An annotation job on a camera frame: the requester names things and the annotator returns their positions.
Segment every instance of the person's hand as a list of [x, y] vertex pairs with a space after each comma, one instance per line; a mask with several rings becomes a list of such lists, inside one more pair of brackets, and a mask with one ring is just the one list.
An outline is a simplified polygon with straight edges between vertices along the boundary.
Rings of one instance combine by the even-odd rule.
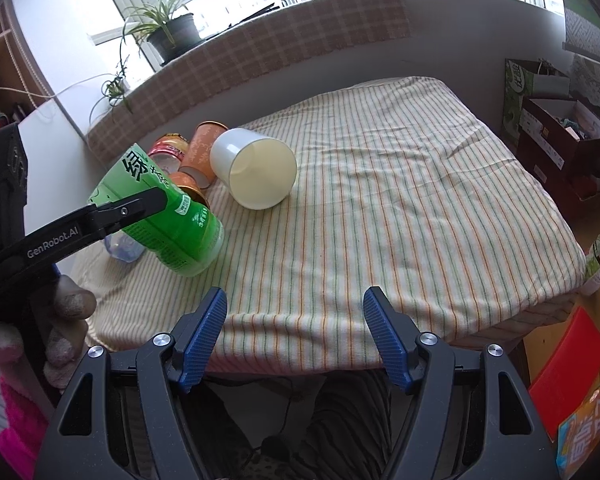
[[[46, 305], [42, 306], [37, 315], [45, 318], [42, 321], [51, 325], [45, 341], [45, 377], [49, 384], [64, 390], [86, 351], [85, 319], [93, 314], [96, 298], [68, 276], [60, 276], [53, 289], [37, 291], [36, 295], [47, 298]], [[23, 354], [22, 337], [18, 330], [0, 322], [0, 371], [12, 388], [29, 397], [26, 384], [19, 380], [15, 367]]]

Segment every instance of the white cup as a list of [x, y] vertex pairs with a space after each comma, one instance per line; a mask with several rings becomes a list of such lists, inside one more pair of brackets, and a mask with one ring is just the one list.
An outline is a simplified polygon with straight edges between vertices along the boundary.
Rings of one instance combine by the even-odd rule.
[[235, 201], [247, 209], [281, 202], [296, 181], [298, 164], [284, 142], [244, 128], [220, 135], [211, 147], [211, 168]]

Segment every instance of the plant pot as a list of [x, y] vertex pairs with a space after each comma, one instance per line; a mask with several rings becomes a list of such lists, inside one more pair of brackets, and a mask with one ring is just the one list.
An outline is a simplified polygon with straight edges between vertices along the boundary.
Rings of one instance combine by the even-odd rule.
[[167, 64], [182, 56], [202, 41], [191, 13], [174, 18], [166, 24], [166, 27], [169, 29], [174, 43], [171, 43], [162, 28], [155, 30], [146, 38], [162, 58], [162, 64]]

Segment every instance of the bed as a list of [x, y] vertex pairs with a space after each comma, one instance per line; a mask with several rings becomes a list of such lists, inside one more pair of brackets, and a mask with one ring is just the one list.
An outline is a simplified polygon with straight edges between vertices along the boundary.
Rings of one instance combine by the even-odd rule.
[[195, 278], [148, 251], [125, 264], [101, 243], [83, 250], [72, 277], [98, 298], [92, 344], [137, 347], [211, 286], [228, 297], [215, 372], [378, 367], [362, 314], [371, 285], [421, 330], [472, 348], [567, 317], [581, 248], [540, 184], [444, 83], [367, 82], [244, 127], [294, 150], [291, 195], [256, 212], [213, 184], [226, 239]]

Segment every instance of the blue gripper pad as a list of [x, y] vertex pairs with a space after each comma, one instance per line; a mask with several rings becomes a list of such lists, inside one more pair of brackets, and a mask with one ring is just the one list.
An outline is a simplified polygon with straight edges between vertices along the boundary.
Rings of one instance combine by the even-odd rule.
[[402, 391], [408, 392], [413, 380], [407, 366], [407, 351], [371, 288], [365, 292], [362, 310], [389, 379]]
[[188, 394], [202, 380], [225, 319], [226, 294], [224, 290], [218, 290], [184, 351], [182, 375], [178, 380], [184, 393]]

